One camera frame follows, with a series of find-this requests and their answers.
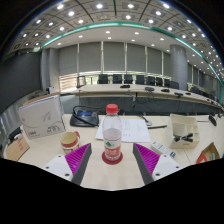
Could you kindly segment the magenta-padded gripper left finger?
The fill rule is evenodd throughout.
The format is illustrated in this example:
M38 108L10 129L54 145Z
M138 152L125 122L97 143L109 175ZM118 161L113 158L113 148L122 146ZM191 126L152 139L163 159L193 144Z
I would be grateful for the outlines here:
M44 170L80 185L91 153L91 144L88 143L67 155L56 155L44 166Z

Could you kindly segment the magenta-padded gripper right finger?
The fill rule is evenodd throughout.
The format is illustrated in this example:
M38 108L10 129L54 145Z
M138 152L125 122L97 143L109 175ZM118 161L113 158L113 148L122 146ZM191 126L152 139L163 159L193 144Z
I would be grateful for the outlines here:
M145 185L182 169L169 155L159 155L137 143L133 144L133 154Z

